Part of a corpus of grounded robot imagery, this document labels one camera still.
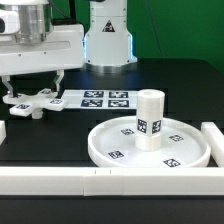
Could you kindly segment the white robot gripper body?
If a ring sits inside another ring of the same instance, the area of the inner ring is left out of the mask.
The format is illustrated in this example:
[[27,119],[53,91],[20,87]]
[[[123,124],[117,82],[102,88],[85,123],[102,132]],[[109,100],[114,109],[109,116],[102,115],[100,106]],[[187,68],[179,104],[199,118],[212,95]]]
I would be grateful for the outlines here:
[[54,26],[40,44],[20,44],[13,35],[0,35],[0,76],[81,68],[83,36],[80,24]]

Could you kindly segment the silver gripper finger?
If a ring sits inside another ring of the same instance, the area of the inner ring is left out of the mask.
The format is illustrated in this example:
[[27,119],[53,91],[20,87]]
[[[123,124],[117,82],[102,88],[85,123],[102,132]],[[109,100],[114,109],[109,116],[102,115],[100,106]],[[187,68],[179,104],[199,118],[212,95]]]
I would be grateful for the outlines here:
[[54,85],[53,85],[53,91],[54,92],[59,92],[60,91],[60,83],[64,78],[64,71],[63,70],[57,70],[56,71],[56,76],[54,78]]
[[8,95],[11,98],[17,97],[18,96],[17,91],[11,85],[10,77],[9,76],[2,76],[1,80],[2,80],[3,85],[8,89]]

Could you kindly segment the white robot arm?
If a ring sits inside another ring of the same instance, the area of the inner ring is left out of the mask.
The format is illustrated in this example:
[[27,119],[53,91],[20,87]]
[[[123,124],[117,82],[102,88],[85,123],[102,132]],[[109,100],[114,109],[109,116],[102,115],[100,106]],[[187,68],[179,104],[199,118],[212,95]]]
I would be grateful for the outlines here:
[[87,0],[90,27],[72,14],[52,17],[54,0],[0,0],[0,79],[8,96],[14,75],[55,71],[57,93],[66,69],[117,72],[137,62],[127,29],[127,0]]

